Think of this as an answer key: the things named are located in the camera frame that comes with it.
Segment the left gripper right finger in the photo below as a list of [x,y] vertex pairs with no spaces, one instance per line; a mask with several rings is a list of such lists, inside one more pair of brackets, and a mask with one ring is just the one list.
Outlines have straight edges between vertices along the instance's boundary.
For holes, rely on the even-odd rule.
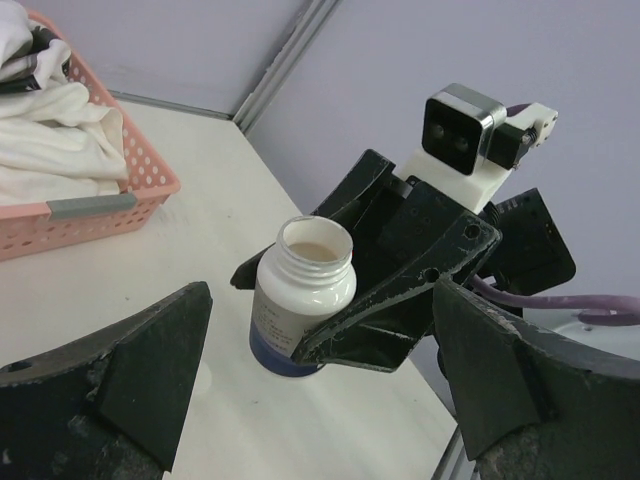
[[532,324],[450,280],[435,284],[433,314],[481,478],[638,478],[638,361]]

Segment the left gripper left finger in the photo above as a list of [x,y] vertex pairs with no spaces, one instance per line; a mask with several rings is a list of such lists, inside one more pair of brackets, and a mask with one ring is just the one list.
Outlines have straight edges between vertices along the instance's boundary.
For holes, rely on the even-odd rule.
[[190,283],[1,369],[4,479],[160,479],[172,470],[213,300]]

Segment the white vitamin bottle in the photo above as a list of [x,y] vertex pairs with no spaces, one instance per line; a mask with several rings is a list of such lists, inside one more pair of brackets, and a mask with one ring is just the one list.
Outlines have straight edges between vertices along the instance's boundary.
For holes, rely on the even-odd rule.
[[303,336],[347,307],[357,290],[353,240],[320,216],[287,221],[258,262],[249,346],[270,372],[305,377],[321,364],[292,360]]

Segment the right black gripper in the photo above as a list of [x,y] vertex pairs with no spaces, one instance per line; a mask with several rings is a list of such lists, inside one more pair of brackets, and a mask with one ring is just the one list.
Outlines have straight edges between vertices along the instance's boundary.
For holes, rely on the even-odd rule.
[[393,372],[433,330],[433,288],[474,274],[496,289],[530,296],[575,275],[575,261],[538,189],[478,215],[425,182],[392,175],[395,164],[367,149],[310,212],[353,240],[356,298],[294,350],[299,365]]

